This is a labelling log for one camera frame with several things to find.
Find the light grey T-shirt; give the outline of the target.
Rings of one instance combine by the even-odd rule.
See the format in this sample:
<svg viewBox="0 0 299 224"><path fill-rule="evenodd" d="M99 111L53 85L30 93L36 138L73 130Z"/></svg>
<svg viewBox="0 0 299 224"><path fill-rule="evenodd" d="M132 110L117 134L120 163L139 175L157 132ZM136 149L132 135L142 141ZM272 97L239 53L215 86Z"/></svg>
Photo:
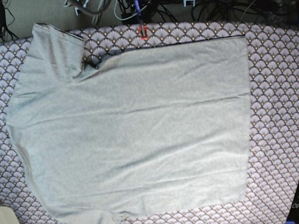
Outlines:
<svg viewBox="0 0 299 224"><path fill-rule="evenodd" d="M46 24L32 33L6 127L49 215L123 224L244 200L244 37L129 50L92 67L82 38Z"/></svg>

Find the red table clamp centre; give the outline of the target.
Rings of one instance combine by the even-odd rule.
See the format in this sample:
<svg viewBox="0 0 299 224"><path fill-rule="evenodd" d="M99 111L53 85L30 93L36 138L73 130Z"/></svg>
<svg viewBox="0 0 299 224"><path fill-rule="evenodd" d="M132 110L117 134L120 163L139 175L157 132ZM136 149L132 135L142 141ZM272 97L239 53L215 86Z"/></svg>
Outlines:
<svg viewBox="0 0 299 224"><path fill-rule="evenodd" d="M146 25L144 24L140 24L138 26L138 32L140 34L140 37L142 40L147 40L148 39L148 31L147 31L147 27Z"/></svg>

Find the fan-patterned purple table cloth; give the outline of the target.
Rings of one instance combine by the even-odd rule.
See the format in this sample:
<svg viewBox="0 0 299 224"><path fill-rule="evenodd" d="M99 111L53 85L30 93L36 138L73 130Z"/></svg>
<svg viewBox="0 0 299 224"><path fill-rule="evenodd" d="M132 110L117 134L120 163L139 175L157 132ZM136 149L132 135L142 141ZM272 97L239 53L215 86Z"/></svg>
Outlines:
<svg viewBox="0 0 299 224"><path fill-rule="evenodd" d="M169 212L125 224L284 224L299 181L299 28L250 23L149 24L142 39L136 25L88 28L85 61L97 64L130 49L246 37L251 79L250 158L246 199L190 211ZM49 217L27 187L11 147L5 117L31 39L0 44L0 205L20 224L62 224Z"/></svg>

